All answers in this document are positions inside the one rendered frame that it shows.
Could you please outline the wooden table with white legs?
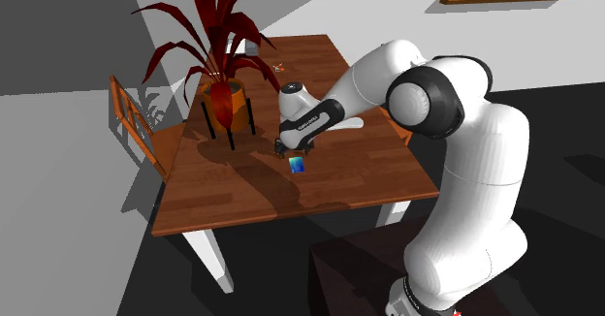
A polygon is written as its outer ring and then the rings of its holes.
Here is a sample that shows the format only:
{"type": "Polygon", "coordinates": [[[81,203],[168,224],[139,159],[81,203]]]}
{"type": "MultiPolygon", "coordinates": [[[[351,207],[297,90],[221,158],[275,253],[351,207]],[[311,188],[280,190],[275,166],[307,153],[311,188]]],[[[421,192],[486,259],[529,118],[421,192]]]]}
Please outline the wooden table with white legs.
{"type": "Polygon", "coordinates": [[[202,97],[193,100],[151,228],[155,237],[184,235],[225,293],[234,289],[213,230],[379,205],[381,222],[401,216],[407,201],[438,190],[380,109],[363,113],[361,129],[325,132],[302,158],[304,171],[280,158],[277,95],[255,71],[242,69],[253,126],[228,138],[207,127],[202,97]]]}

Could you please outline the red-leaved plant in orange pot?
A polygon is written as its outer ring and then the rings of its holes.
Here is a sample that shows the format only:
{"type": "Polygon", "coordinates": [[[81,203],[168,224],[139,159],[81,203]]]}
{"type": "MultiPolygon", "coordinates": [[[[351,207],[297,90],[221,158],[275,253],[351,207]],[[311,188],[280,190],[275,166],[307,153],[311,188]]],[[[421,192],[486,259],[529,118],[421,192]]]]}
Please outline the red-leaved plant in orange pot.
{"type": "Polygon", "coordinates": [[[199,63],[189,68],[187,77],[201,74],[210,78],[209,98],[217,122],[228,132],[233,130],[236,108],[230,81],[238,70],[251,68],[260,72],[263,79],[278,91],[280,84],[271,67],[258,55],[237,54],[236,49],[243,41],[256,46],[270,40],[260,32],[256,23],[245,13],[236,12],[238,0],[193,0],[198,17],[207,36],[205,44],[197,29],[182,10],[164,2],[144,7],[146,11],[160,11],[178,22],[196,42],[194,46],[185,41],[167,42],[154,50],[145,72],[149,79],[165,54],[175,48],[183,49],[199,63]]]}

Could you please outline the orange wooden chair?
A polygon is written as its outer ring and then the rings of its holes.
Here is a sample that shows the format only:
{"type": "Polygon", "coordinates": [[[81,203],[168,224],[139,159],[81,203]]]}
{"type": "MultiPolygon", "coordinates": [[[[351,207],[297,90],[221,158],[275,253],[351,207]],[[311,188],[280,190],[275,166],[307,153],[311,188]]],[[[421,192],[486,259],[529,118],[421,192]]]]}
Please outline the orange wooden chair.
{"type": "Polygon", "coordinates": [[[115,116],[160,174],[162,181],[167,183],[185,123],[152,131],[131,96],[115,76],[110,76],[110,85],[115,116]]]}

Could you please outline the dark robot stand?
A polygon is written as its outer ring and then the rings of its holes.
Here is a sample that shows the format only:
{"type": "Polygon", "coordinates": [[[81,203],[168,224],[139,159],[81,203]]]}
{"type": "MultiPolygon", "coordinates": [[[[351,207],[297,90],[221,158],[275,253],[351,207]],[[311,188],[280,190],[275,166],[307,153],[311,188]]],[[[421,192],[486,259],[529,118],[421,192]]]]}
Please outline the dark robot stand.
{"type": "Polygon", "coordinates": [[[404,248],[426,221],[415,218],[311,245],[311,315],[386,316],[390,288],[406,275],[404,248]]]}

